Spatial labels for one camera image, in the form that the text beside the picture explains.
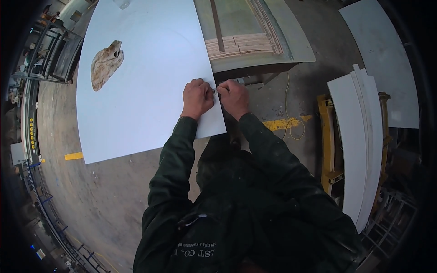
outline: concrete floor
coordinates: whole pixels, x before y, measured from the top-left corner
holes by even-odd
[[[316,177],[320,176],[321,132],[316,96],[329,93],[326,82],[363,66],[361,55],[335,0],[285,0],[303,28],[315,63],[292,68],[288,96],[290,117],[311,115],[300,140],[287,133],[285,141]],[[91,14],[85,14],[75,32],[85,31]],[[68,225],[72,243],[83,242],[99,255],[107,270],[130,272],[141,238],[141,217],[147,208],[148,183],[158,167],[160,149],[85,165],[82,159],[64,159],[80,152],[76,118],[76,85],[41,82],[38,107],[39,145],[45,163],[42,171],[56,209]],[[286,118],[284,91],[287,73],[280,74],[260,90],[250,90],[250,110],[261,121]],[[301,125],[292,129],[300,136]],[[281,138],[284,130],[274,133]],[[194,142],[196,163],[208,139]],[[189,198],[195,200],[199,188],[191,172]]]

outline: metal frame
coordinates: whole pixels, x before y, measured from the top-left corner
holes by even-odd
[[[322,123],[322,143],[323,143],[323,161],[322,161],[322,183],[323,190],[331,195],[332,185],[344,178],[344,171],[334,170],[335,163],[335,138],[333,110],[334,105],[329,95],[317,96],[320,119]]]
[[[415,200],[405,193],[385,188],[381,188],[381,191],[384,193],[384,199],[375,217],[369,219],[367,227],[362,231],[361,240],[368,240],[373,244],[365,256],[369,256],[375,250],[378,250],[385,258],[390,258],[390,255],[396,250],[399,242],[402,240],[405,230],[411,225],[410,220],[403,231],[395,226],[395,223],[399,220],[402,209],[405,206],[412,208],[414,212],[411,215],[411,219],[413,219],[417,213],[417,208]],[[391,211],[395,203],[398,203],[399,206],[396,209],[394,217],[391,220],[386,219],[382,214]],[[377,233],[380,238],[376,238],[375,233],[372,235],[372,232]]]
[[[68,76],[71,71],[71,67],[73,65],[74,59],[83,43],[83,37],[78,34],[69,31],[65,27],[61,27],[56,25],[55,23],[48,21],[46,19],[40,18],[41,21],[47,23],[44,27],[39,23],[34,24],[34,32],[40,32],[38,40],[35,44],[34,51],[32,53],[30,62],[25,72],[16,72],[12,76],[25,78],[25,79],[34,79],[34,80],[43,80],[49,81],[53,83],[70,83],[71,81],[68,79]],[[37,62],[38,52],[42,46],[42,43],[46,37],[50,37],[51,41],[49,43],[47,52],[43,57],[43,62],[40,65],[40,71],[38,73],[32,72],[35,68],[34,64]],[[59,58],[56,58],[57,54],[62,52],[62,49],[65,45],[61,45],[63,42],[73,42],[77,41],[77,46],[74,49],[71,59],[68,62],[68,68],[64,77],[60,77],[52,73],[55,66],[58,64]]]
[[[49,227],[50,227],[50,231],[52,232],[52,234],[54,235],[56,241],[61,245],[62,249],[64,249],[64,251],[67,253],[67,255],[85,272],[87,273],[102,273],[100,269],[102,269],[105,273],[110,273],[111,271],[106,271],[105,269],[103,269],[103,267],[101,266],[101,263],[98,262],[95,258],[93,258],[93,261],[95,263],[97,263],[96,266],[94,266],[91,262],[90,262],[90,257],[86,258],[84,255],[82,255],[85,260],[83,260],[80,257],[80,253],[79,250],[82,248],[82,246],[79,249],[76,249],[68,240],[67,236],[64,234],[65,230],[68,228],[68,226],[62,224],[60,218],[58,217],[56,210],[53,207],[52,204],[52,199],[53,196],[47,192],[47,189],[44,187],[43,182],[41,181],[41,190],[43,195],[39,196],[38,191],[37,191],[37,187],[35,185],[35,180],[34,180],[34,176],[32,173],[32,169],[31,168],[38,168],[40,165],[40,163],[36,164],[35,166],[30,165],[30,162],[27,161],[27,171],[28,171],[28,176],[27,176],[27,184],[30,188],[30,190],[32,190],[35,194],[36,200],[39,204],[39,207],[41,208],[41,212],[42,212],[42,216],[47,220]],[[44,206],[44,204],[48,204],[49,208],[50,208],[50,213],[52,215],[54,215],[54,221],[56,224],[53,223],[52,219],[49,217],[49,213],[46,209],[46,207]]]

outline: white board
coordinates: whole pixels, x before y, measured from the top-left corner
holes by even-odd
[[[369,76],[387,101],[388,125],[419,128],[416,84],[395,27],[377,0],[361,0],[340,9],[360,50]]]
[[[11,144],[10,153],[12,155],[12,165],[15,166],[26,162],[22,142]]]
[[[361,78],[363,79],[364,95],[366,96],[365,106],[366,113],[370,113],[371,116],[371,130],[372,134],[369,135],[369,143],[371,143],[371,153],[368,155],[368,173],[366,179],[366,185],[364,188],[363,202],[361,204],[360,214],[356,223],[357,231],[360,233],[366,227],[369,219],[370,212],[375,200],[376,191],[378,189],[379,177],[381,175],[381,162],[382,162],[382,142],[383,142],[383,130],[382,130],[382,113],[379,103],[378,90],[376,88],[375,80],[373,76],[368,76],[366,69],[359,71]]]
[[[327,83],[343,144],[343,212],[357,223],[366,182],[366,140],[363,116],[350,74]]]
[[[114,40],[124,61],[98,91],[91,62]],[[162,147],[183,108],[192,79],[215,82],[192,0],[132,1],[121,10],[101,0],[91,18],[77,77],[77,123],[86,164]],[[197,138],[226,132],[218,96]]]

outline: metal railing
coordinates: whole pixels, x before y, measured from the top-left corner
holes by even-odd
[[[52,204],[53,196],[47,191],[47,188],[45,187],[43,181],[40,181],[42,195],[40,196],[38,194],[38,191],[37,191],[38,187],[35,185],[35,178],[34,178],[34,174],[32,173],[32,168],[38,168],[39,163],[34,164],[34,165],[30,165],[29,160],[27,160],[26,167],[27,167],[27,171],[28,171],[28,176],[27,176],[26,182],[27,182],[29,188],[35,194],[36,200],[38,202],[38,206],[40,208],[40,210],[39,210],[40,213],[46,219],[46,221],[50,227],[50,231],[52,232],[52,234],[55,237],[55,239],[57,240],[57,242],[61,245],[62,249],[64,249],[66,254],[85,272],[87,272],[87,273],[102,273],[100,271],[100,269],[101,269],[105,273],[110,273],[111,271],[106,271],[102,267],[101,263],[94,257],[94,252],[90,252],[89,250],[85,249],[83,244],[81,245],[81,247],[76,249],[70,243],[67,236],[64,234],[64,231],[68,228],[68,226],[64,225],[62,223],[61,219],[58,217],[56,209]],[[83,255],[79,252],[82,248],[85,249],[90,254],[89,257],[86,257],[85,255]]]

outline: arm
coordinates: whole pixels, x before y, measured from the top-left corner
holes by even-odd
[[[302,179],[313,181],[307,168],[288,150],[285,142],[249,112],[249,94],[244,85],[227,80],[217,87],[217,91],[221,94],[223,107],[238,121],[259,166],[271,178],[270,183],[280,183],[285,177],[287,183]]]
[[[249,113],[247,89],[233,80],[221,83],[223,107],[239,122],[250,150],[267,174],[269,191],[299,210],[299,218],[314,228],[319,253],[333,271],[353,271],[362,252],[354,223],[323,191],[323,187],[293,155],[282,139]]]
[[[185,86],[182,94],[184,109],[165,143],[160,166],[150,181],[149,206],[172,200],[188,200],[191,168],[194,163],[193,141],[200,116],[214,106],[212,89],[202,79],[194,79]]]
[[[212,89],[202,79],[184,89],[184,109],[165,143],[160,165],[149,184],[149,207],[142,217],[142,238],[134,259],[134,272],[163,272],[177,243],[177,223],[192,208],[188,199],[193,141],[197,120],[214,105]]]

